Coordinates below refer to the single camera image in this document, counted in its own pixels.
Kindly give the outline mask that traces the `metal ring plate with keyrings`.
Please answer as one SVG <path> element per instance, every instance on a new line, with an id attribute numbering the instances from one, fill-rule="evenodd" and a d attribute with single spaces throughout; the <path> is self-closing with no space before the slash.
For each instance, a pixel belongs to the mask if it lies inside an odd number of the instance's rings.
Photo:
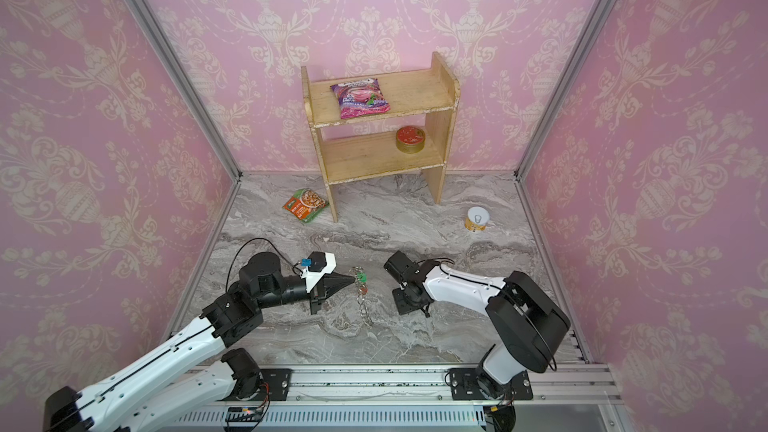
<path id="1" fill-rule="evenodd" d="M 354 277 L 356 279 L 355 287 L 357 288 L 357 304 L 358 304 L 358 308 L 359 308 L 361 319 L 362 319 L 363 323 L 366 326 L 371 327 L 373 325 L 373 322 L 371 320 L 371 317 L 370 317 L 370 314 L 369 314 L 369 311 L 368 311 L 368 308 L 367 308 L 367 303 L 366 303 L 366 296 L 367 296 L 368 293 L 366 295 L 361 295 L 360 292 L 359 292 L 359 289 L 361 287 L 366 287 L 368 289 L 368 285 L 367 285 L 367 283 L 366 284 L 360 284 L 358 282 L 357 278 L 356 278 L 357 274 L 365 274 L 364 269 L 362 267 L 359 267 L 359 266 L 353 266 L 350 269 L 350 272 L 354 275 Z"/>

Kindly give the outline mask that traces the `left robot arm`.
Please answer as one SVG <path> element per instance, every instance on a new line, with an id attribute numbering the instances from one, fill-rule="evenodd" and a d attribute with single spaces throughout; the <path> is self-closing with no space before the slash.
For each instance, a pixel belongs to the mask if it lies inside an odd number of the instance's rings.
<path id="1" fill-rule="evenodd" d="M 235 345 L 263 322 L 266 309 L 305 302 L 311 313 L 354 284 L 333 254 L 313 252 L 285 276 L 274 252 L 253 255 L 237 281 L 186 327 L 120 371 L 45 402 L 46 431 L 158 431 L 200 406 L 268 396 L 251 355 Z"/>

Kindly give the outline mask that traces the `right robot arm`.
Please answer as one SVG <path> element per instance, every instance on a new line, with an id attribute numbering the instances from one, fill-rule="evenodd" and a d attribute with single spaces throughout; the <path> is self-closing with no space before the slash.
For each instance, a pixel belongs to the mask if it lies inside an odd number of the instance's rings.
<path id="1" fill-rule="evenodd" d="M 556 352 L 571 329 L 565 312 L 527 274 L 488 277 L 458 271 L 449 260 L 420 262 L 397 251 L 384 269 L 398 283 L 392 291 L 401 315 L 429 314 L 437 302 L 486 316 L 498 340 L 473 368 L 449 371 L 453 397 L 513 401 L 532 397 L 525 385 L 530 372 L 556 371 Z"/>

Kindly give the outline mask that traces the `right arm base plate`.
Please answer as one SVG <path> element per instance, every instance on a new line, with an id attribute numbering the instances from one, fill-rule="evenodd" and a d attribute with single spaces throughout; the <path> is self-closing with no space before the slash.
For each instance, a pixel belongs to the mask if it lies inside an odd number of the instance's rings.
<path id="1" fill-rule="evenodd" d="M 445 382 L 455 401 L 528 401 L 534 397 L 526 371 L 499 383 L 481 368 L 457 367 L 448 370 Z"/>

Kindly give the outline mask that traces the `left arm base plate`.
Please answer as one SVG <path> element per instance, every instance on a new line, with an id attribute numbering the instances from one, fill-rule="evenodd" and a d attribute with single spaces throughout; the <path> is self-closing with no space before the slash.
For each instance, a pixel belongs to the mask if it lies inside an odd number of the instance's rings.
<path id="1" fill-rule="evenodd" d="M 274 401 L 283 402 L 291 385 L 293 370 L 268 368 L 258 372 L 237 372 L 234 388 L 219 401 Z"/>

